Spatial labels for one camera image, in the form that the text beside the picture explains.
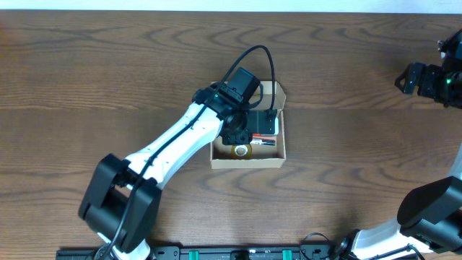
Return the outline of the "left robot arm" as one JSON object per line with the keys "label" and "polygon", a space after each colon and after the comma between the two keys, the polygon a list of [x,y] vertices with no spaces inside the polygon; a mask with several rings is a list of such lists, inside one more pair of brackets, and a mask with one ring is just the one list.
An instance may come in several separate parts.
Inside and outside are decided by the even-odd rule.
{"label": "left robot arm", "polygon": [[192,97],[183,116],[164,134],[124,159],[106,155],[96,166],[78,215],[105,245],[94,259],[148,259],[146,238],[157,217],[162,190],[202,147],[250,144],[254,134],[275,135],[278,111],[259,110],[264,85],[244,68]]}

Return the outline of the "yellow clear tape roll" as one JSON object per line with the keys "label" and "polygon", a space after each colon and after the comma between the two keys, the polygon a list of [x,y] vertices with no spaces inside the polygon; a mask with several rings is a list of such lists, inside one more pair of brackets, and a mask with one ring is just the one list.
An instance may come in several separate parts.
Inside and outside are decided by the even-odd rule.
{"label": "yellow clear tape roll", "polygon": [[252,147],[249,144],[234,145],[231,148],[231,157],[235,160],[251,159]]}

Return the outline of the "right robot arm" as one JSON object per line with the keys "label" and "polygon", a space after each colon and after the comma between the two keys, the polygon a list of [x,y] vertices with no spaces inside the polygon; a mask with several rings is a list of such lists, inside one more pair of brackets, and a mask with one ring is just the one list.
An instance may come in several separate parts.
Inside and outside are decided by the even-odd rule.
{"label": "right robot arm", "polygon": [[[437,44],[440,64],[411,62],[395,79],[406,95],[444,108],[461,108],[461,32]],[[461,157],[433,181],[413,188],[397,215],[383,224],[352,231],[335,259],[424,259],[426,254],[461,254]]]}

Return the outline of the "black whiteboard marker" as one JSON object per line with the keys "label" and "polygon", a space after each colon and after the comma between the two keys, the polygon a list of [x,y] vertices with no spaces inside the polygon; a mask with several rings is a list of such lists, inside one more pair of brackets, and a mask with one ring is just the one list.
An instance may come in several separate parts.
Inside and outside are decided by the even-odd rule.
{"label": "black whiteboard marker", "polygon": [[266,145],[266,146],[275,146],[276,142],[274,140],[268,139],[253,139],[250,144],[252,145]]}

